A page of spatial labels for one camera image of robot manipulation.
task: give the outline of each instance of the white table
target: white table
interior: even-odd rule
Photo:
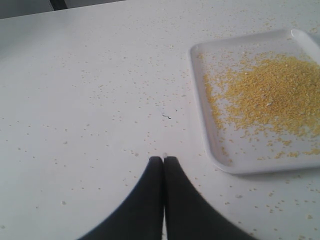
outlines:
[[[213,166],[187,56],[214,38],[320,30],[319,11],[317,0],[127,0],[0,20],[0,239],[80,237],[164,155],[255,237],[320,239],[319,169]]]

